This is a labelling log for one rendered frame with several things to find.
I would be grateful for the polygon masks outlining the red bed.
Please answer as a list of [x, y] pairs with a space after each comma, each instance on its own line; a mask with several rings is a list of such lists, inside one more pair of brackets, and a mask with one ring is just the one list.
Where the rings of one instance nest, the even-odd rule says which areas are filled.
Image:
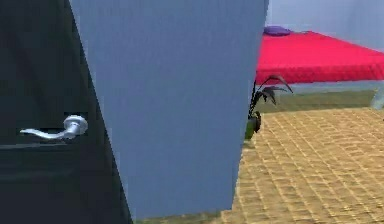
[[289, 84], [384, 81], [384, 53], [316, 32], [264, 35], [255, 80], [272, 74]]

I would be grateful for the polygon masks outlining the black room door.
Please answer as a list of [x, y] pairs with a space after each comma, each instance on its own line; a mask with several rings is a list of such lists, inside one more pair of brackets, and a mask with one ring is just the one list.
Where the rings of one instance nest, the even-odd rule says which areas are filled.
[[133, 224], [69, 0], [0, 0], [0, 224]]

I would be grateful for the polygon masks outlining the purple pillow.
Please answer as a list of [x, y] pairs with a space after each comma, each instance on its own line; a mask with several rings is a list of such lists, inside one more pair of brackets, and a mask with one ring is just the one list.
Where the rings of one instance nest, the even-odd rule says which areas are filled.
[[265, 26], [263, 34], [268, 36], [287, 36], [291, 34], [291, 31], [281, 26]]

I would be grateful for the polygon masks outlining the dark potted house plant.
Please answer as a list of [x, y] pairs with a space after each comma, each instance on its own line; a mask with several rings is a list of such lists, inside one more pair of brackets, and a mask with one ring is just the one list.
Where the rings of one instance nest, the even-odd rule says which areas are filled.
[[[265, 84], [270, 80], [278, 80], [284, 85], [284, 87], [278, 87], [278, 86], [265, 87]], [[259, 87], [256, 87], [256, 84], [253, 84], [251, 99], [248, 107], [247, 125], [246, 125], [245, 136], [244, 136], [246, 140], [251, 139], [252, 136], [255, 133], [257, 133], [261, 128], [262, 117], [260, 112], [256, 110], [257, 103], [259, 102], [260, 99], [263, 99], [264, 101], [267, 101], [267, 99], [270, 99], [271, 102], [274, 105], [276, 105], [277, 102], [275, 98], [276, 96], [275, 92], [277, 90], [285, 91], [285, 92], [293, 92], [289, 84], [280, 75], [273, 74], [268, 76], [266, 80]]]

